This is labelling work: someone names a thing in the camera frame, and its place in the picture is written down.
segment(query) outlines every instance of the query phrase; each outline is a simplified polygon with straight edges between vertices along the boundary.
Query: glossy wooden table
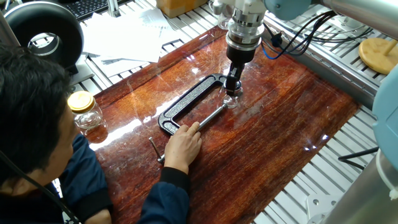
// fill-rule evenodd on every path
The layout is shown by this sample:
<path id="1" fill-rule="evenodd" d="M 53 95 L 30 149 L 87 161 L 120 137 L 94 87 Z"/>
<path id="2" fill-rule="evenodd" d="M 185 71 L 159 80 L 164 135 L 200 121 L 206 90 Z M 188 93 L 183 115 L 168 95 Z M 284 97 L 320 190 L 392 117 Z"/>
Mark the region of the glossy wooden table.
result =
<path id="1" fill-rule="evenodd" d="M 148 138 L 163 152 L 169 137 L 157 124 L 161 112 L 206 75 L 228 72 L 225 33 L 215 27 L 96 95 L 108 128 L 88 138 L 106 174 L 114 223 L 135 223 L 159 179 Z M 190 166 L 189 223 L 251 222 L 359 107 L 293 58 L 269 60 L 260 48 L 241 80 L 239 106 L 202 131 Z M 178 123 L 202 121 L 221 104 L 218 90 Z"/>

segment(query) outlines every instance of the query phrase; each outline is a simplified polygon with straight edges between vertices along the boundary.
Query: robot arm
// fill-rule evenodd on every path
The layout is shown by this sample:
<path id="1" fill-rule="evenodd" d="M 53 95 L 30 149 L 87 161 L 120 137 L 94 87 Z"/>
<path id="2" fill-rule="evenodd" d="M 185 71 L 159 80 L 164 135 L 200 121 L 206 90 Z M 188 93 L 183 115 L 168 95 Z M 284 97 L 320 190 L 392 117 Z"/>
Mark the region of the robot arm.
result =
<path id="1" fill-rule="evenodd" d="M 266 10 L 279 19 L 292 20 L 304 13 L 309 5 L 322 4 L 398 39 L 396 0 L 215 0 L 214 13 L 221 14 L 227 4 L 234 6 L 226 36 L 226 54 L 231 60 L 231 67 L 225 88 L 230 96 L 237 94 L 244 64 L 253 59 L 261 43 L 261 34 L 264 32 L 262 19 Z"/>

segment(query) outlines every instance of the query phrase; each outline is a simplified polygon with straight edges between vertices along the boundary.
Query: blue cable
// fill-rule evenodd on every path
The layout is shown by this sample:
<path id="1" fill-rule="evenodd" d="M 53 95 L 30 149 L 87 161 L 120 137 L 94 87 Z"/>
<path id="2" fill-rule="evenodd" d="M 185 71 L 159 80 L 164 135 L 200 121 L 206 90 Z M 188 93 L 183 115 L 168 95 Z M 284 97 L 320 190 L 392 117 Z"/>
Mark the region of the blue cable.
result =
<path id="1" fill-rule="evenodd" d="M 276 57 L 270 57 L 268 54 L 267 54 L 267 52 L 266 52 L 266 49 L 264 48 L 264 44 L 261 42 L 261 47 L 262 47 L 262 51 L 264 52 L 264 54 L 267 56 L 267 58 L 268 59 L 271 59 L 271 60 L 275 60 L 275 59 L 277 59 L 277 58 L 279 58 L 283 53 L 282 52 L 279 52 L 279 55 L 278 56 L 276 56 Z"/>

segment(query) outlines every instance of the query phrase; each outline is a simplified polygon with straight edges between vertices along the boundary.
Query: black desk fan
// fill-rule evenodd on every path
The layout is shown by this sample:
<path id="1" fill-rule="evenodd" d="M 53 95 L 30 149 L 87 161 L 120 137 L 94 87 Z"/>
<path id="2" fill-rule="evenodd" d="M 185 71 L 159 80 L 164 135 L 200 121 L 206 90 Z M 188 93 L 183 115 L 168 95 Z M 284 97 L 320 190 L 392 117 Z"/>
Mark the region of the black desk fan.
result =
<path id="1" fill-rule="evenodd" d="M 38 48 L 30 45 L 33 54 L 59 63 L 71 75 L 78 73 L 76 62 L 83 50 L 83 31 L 76 17 L 58 3 L 27 2 L 12 8 L 4 17 L 20 45 L 28 47 L 38 34 L 49 34 L 51 43 Z"/>

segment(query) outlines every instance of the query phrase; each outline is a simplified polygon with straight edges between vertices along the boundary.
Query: person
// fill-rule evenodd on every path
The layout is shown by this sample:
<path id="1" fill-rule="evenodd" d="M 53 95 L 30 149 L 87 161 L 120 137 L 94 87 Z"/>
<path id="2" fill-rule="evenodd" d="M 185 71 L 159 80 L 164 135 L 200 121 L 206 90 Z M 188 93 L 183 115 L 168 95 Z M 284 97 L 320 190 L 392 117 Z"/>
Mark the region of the person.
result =
<path id="1" fill-rule="evenodd" d="M 59 194 L 84 224 L 109 224 L 112 201 L 104 172 L 67 106 L 70 77 L 56 63 L 22 47 L 0 44 L 0 154 L 41 186 Z M 185 223 L 188 166 L 200 147 L 199 123 L 182 126 L 165 148 L 160 181 L 150 190 L 139 224 Z M 60 207 L 0 160 L 0 223 L 63 223 Z"/>

